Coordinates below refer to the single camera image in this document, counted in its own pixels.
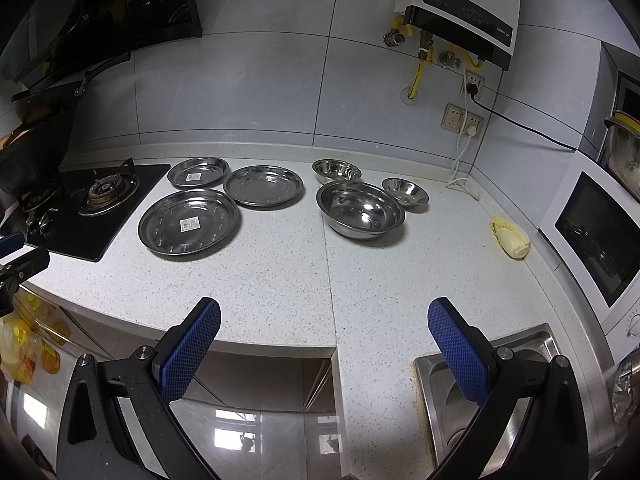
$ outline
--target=frying pan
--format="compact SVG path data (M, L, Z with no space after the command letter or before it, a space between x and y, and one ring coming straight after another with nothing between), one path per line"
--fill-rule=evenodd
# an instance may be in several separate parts
M72 81L71 83L52 86L33 94L30 90L19 92L11 97L14 112L23 123L37 123L57 114L60 108L75 110L76 106L78 106L78 101L86 91L89 81L108 68L129 59L131 59L130 52L112 57L93 70L85 72L84 80L81 82Z
M12 97L22 120L0 146L0 189L13 196L35 190L55 176L69 147L78 101L99 73L131 59L131 53L113 57L84 74L84 80Z

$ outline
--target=pot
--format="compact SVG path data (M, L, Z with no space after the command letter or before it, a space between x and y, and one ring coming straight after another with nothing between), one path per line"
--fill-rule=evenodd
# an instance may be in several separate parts
M69 147L78 101L88 83L104 70L131 59L131 53L113 57L74 81L31 94L12 97L22 120L0 150L0 189L14 196L48 184L58 171Z
M608 140L607 168L640 202L640 123L618 111L604 123Z
M0 151L0 189L22 196L51 180L69 147L74 111L60 110Z

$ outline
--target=white speckled countertop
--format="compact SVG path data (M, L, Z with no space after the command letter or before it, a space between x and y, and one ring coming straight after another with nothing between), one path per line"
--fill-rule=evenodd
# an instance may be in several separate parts
M571 304L537 251L514 261L498 246L488 212L500 211L489 197L478 203L443 182L412 177L430 194L429 210L408 212L403 227L386 237L355 242L324 224L308 162L227 160L233 169L286 166L302 177L305 195L280 210L241 208L238 234L220 250L167 260L147 250L137 233L143 212L174 191L162 178L100 262L52 254L49 269L31 285L60 304L129 329L166 330L200 297L212 296L222 309L222 342L260 345L272 354L293 348L291 354L305 349L328 355L337 348L340 458L343 472L361 480L423 480L433 468L413 368L415 358L438 351L426 323L431 300L447 296L488 338L546 322L574 364L590 448L599 448L606 417L594 414L594 407L606 392L593 349L580 337L584 331ZM379 186L393 176L354 162L366 182ZM370 167L380 167L375 162ZM440 169L417 171L410 162L385 167L443 175Z

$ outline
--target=black power cord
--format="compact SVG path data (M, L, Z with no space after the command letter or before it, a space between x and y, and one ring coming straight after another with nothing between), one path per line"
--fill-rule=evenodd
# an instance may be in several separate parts
M574 148L573 146L569 146L568 144L565 144L565 143L563 143L563 142L560 142L559 140L552 139L551 137L546 136L545 134L543 134L543 133L541 133L541 132L539 132L539 131L537 131L537 130L534 130L533 128L529 128L528 126L525 126L524 124L517 123L516 121L513 121L513 120L511 120L510 118L505 117L505 116L504 116L504 115L502 115L502 114L499 114L499 113L498 113L498 112L496 112L495 110L491 110L490 108L487 108L487 107L486 107L486 106L484 106L483 104L480 104L478 101L476 101L476 95L478 94L478 87L477 87L476 85L474 85L473 83L469 83L469 84L466 86L466 92L471 96L471 100L472 100L473 102L475 102L475 103L476 103L479 107L481 107L483 110L486 110L486 111L488 111L489 113L495 114L495 115L497 115L498 117L503 118L505 121L509 121L511 124L515 124L516 126L518 126L518 127L522 128L522 129L524 129L524 130L529 130L530 132L533 132L533 133L535 133L535 134L537 134L537 135L539 135L539 136L541 136L541 137L545 137L545 139L546 139L546 140L550 140L551 142L553 142L553 143L557 144L558 146L562 146L563 148L566 148L566 149L568 149L568 150L571 150L572 152L576 152L576 151L578 151L578 150L577 150L577 148Z

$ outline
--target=sink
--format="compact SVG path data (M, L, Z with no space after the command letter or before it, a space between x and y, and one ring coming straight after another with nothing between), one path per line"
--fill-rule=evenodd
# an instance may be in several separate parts
M491 341L494 347L508 346L521 359L549 362L558 355L558 346L548 324ZM436 465L452 449L478 410L475 402L463 397L442 354L419 357L415 365L427 410ZM529 399L519 399L504 434L483 475L496 471L504 463L520 429Z

